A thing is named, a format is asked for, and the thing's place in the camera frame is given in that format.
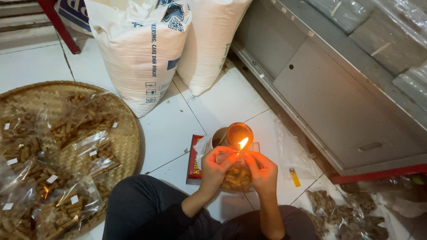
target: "white tile floor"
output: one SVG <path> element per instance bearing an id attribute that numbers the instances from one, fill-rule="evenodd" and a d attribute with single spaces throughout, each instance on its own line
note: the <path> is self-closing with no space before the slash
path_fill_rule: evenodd
<path id="1" fill-rule="evenodd" d="M 72 55 L 53 27 L 0 33 L 0 93 L 53 80 L 86 82 L 116 92 L 96 41 L 77 32 L 72 32 L 72 35 L 82 50 L 81 54 Z M 175 75 L 162 101 L 140 119 L 146 145 L 142 174 L 148 173 L 192 194 L 198 186 L 185 184 L 189 157 L 186 151 L 190 150 L 191 136 L 212 134 L 219 127 L 234 122 L 248 124 L 254 132 L 254 141 L 260 143 L 261 152 L 278 163 L 274 112 L 232 62 L 227 60 L 225 65 L 225 71 L 221 72 L 213 87 L 199 97 L 192 97 L 181 78 Z M 290 180 L 284 180 L 279 171 L 279 204 L 311 209 L 304 190 L 315 190 L 316 187 L 327 188 L 329 194 L 337 199 L 343 197 L 325 175 L 319 179 L 302 179 L 301 187 L 295 187 Z M 220 221 L 259 208 L 255 192 L 246 195 L 220 192 L 207 206 L 211 216 Z M 410 239 L 422 239 L 419 229 L 423 224 L 416 225 L 417 221 L 414 221 L 405 228 L 395 217 L 391 216 L 391 219 L 397 240 L 409 239 L 413 229 L 417 235 Z M 104 223 L 101 223 L 90 232 L 91 236 L 100 240 L 103 228 Z"/>

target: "cabinet door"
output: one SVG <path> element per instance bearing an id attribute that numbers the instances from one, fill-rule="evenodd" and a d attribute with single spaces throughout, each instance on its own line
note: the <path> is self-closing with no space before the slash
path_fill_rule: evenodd
<path id="1" fill-rule="evenodd" d="M 418 164 L 403 158 L 426 152 L 405 127 L 310 39 L 302 44 L 273 86 L 338 159 L 347 175 Z"/>

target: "red chair leg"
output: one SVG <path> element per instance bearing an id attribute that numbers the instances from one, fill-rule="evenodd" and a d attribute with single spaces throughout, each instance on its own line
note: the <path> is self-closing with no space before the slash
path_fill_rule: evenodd
<path id="1" fill-rule="evenodd" d="M 80 48 L 77 46 L 73 37 L 71 37 L 71 34 L 65 28 L 65 25 L 62 22 L 61 18 L 59 17 L 58 13 L 55 11 L 55 7 L 54 7 L 55 0 L 37 0 L 37 2 L 38 2 L 38 4 L 40 4 L 40 7 L 43 9 L 46 16 L 52 22 L 56 31 L 59 33 L 61 38 L 64 40 L 65 44 L 70 49 L 70 51 L 73 54 L 81 53 Z"/>

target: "red metal frame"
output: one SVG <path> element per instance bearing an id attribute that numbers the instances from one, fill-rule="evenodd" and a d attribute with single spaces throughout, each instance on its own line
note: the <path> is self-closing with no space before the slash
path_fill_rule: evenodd
<path id="1" fill-rule="evenodd" d="M 70 51 L 73 54 L 81 53 L 80 48 L 77 46 L 73 37 L 71 37 L 71 34 L 65 28 L 65 25 L 62 22 L 61 18 L 59 17 L 58 13 L 55 11 L 54 6 L 56 3 L 56 0 L 37 0 L 37 2 L 38 2 L 38 4 L 40 4 L 40 7 L 43 9 L 46 16 L 52 22 L 56 31 L 59 33 L 61 38 L 64 40 L 65 44 L 70 49 Z"/>
<path id="2" fill-rule="evenodd" d="M 401 167 L 396 169 L 390 169 L 390 170 L 379 171 L 374 173 L 366 173 L 366 174 L 360 174 L 360 175 L 353 175 L 353 176 L 335 176 L 335 177 L 330 177 L 329 180 L 333 184 L 344 184 L 344 183 L 351 183 L 351 182 L 357 182 L 357 181 L 373 181 L 377 179 L 404 176 L 404 175 L 409 175 L 414 173 L 427 174 L 427 164 Z"/>

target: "woven bamboo tray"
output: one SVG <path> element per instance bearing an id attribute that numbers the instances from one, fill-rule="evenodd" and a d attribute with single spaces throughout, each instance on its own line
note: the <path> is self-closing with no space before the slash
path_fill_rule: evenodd
<path id="1" fill-rule="evenodd" d="M 49 104 L 50 108 L 60 109 L 62 105 L 61 91 L 95 93 L 105 91 L 105 89 L 73 81 L 40 82 L 23 86 L 0 95 L 0 116 L 7 117 L 23 112 L 38 113 L 45 104 Z M 119 124 L 117 128 L 109 131 L 109 136 L 114 147 L 114 153 L 122 166 L 97 178 L 96 182 L 101 183 L 111 190 L 120 180 L 134 173 L 140 150 L 140 136 L 136 117 L 130 108 L 112 93 L 108 94 L 108 98 L 111 98 L 108 99 L 108 104 L 111 104 L 112 107 L 120 112 Z M 82 172 L 82 161 L 77 157 L 78 153 L 74 152 L 72 144 L 94 133 L 96 131 L 79 133 L 79 138 L 75 139 L 62 150 L 58 150 L 55 142 L 49 135 L 41 133 L 38 134 L 38 137 L 41 141 L 42 150 L 45 151 L 46 156 L 50 156 L 48 159 L 53 164 L 68 172 Z M 81 231 L 99 224 L 99 220 L 105 214 L 106 209 L 107 205 L 105 205 L 102 211 L 85 221 Z M 71 234 L 65 234 L 62 239 L 70 239 L 71 237 Z"/>

